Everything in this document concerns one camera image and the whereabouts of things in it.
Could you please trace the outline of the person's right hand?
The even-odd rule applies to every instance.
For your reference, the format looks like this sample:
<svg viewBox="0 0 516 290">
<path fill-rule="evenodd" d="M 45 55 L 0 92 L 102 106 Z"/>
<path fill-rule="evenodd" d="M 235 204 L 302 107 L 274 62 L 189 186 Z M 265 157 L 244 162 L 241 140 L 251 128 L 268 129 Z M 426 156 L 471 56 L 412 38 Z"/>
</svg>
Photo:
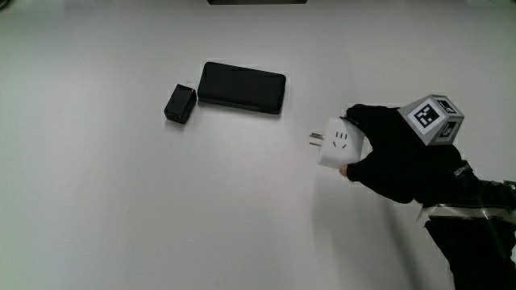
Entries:
<svg viewBox="0 0 516 290">
<path fill-rule="evenodd" d="M 424 145 L 397 107 L 356 104 L 343 118 L 372 146 L 364 159 L 341 167 L 351 182 L 402 204 L 452 203 L 479 194 L 482 182 L 457 148 Z"/>
</svg>

